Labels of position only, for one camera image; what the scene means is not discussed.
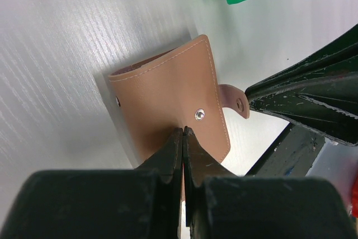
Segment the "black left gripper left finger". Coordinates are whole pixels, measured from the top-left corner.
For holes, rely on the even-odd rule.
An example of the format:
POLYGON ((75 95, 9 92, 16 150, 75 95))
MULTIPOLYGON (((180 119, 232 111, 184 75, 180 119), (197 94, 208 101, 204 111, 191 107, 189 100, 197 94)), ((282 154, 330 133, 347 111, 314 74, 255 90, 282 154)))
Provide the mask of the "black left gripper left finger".
POLYGON ((23 184, 2 238, 179 238, 182 129, 133 170, 44 170, 23 184))

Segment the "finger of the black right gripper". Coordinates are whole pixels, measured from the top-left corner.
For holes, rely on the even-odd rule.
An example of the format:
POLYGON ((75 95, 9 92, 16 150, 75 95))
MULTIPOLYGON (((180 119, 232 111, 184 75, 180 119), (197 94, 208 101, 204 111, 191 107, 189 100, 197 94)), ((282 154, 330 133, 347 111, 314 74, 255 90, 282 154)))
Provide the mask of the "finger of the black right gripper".
POLYGON ((246 89, 249 108, 357 145, 357 26, 246 89))

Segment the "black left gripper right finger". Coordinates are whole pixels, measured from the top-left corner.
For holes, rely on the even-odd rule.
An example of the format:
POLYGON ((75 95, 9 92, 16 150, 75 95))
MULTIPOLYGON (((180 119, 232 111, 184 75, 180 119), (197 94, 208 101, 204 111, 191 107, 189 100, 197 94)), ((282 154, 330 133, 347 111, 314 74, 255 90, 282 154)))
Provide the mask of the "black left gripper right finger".
POLYGON ((313 177, 240 177, 183 131, 186 225, 192 238, 356 238, 342 199, 313 177))

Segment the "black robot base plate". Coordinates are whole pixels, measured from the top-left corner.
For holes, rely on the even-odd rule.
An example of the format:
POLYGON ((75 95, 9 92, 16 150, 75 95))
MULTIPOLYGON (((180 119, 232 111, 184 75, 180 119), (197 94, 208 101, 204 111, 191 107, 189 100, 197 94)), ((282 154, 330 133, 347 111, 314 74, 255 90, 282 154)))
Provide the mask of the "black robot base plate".
POLYGON ((304 177, 324 144, 322 135, 290 123, 246 175, 304 177))

